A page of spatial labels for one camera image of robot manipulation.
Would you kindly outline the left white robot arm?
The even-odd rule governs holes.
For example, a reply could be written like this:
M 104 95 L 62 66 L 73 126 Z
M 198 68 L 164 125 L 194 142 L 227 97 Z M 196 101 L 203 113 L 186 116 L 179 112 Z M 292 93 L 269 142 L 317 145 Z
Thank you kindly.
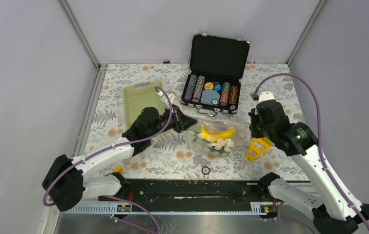
M 88 198 L 105 195 L 112 195 L 117 200 L 127 198 L 129 188 L 121 179 L 115 175 L 96 177 L 95 174 L 112 163 L 143 152 L 161 133 L 169 130 L 182 133 L 198 122 L 174 105 L 162 88 L 155 90 L 166 107 L 163 114 L 155 107 L 145 107 L 130 128 L 104 148 L 73 158 L 61 155 L 54 160 L 42 182 L 44 206 L 56 206 L 64 212 Z

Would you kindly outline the clear zip top bag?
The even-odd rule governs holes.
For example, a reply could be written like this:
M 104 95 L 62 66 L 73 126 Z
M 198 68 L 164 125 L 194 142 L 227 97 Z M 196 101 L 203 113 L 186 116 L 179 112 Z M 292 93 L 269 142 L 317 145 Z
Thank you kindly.
M 228 156 L 250 134 L 246 122 L 230 122 L 198 118 L 197 123 L 184 132 L 190 149 L 207 156 Z

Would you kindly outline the yellow banana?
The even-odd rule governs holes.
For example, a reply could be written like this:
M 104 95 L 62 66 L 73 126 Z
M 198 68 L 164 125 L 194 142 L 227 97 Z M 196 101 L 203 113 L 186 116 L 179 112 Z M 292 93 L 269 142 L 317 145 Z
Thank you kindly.
M 200 134 L 202 139 L 208 142 L 217 142 L 219 139 L 225 140 L 231 138 L 236 133 L 236 128 L 231 128 L 219 133 L 208 132 L 203 124 L 201 124 Z

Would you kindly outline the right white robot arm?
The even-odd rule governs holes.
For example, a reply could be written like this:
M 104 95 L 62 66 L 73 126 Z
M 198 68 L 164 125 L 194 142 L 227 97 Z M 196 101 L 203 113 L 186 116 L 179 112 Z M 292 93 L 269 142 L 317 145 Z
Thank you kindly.
M 271 92 L 253 95 L 253 99 L 258 103 L 248 114 L 251 136 L 274 143 L 302 169 L 318 193 L 311 195 L 268 173 L 258 181 L 259 198 L 287 203 L 311 219 L 321 234 L 351 234 L 368 221 L 369 204 L 357 199 L 331 168 L 312 129 L 302 122 L 291 123 Z

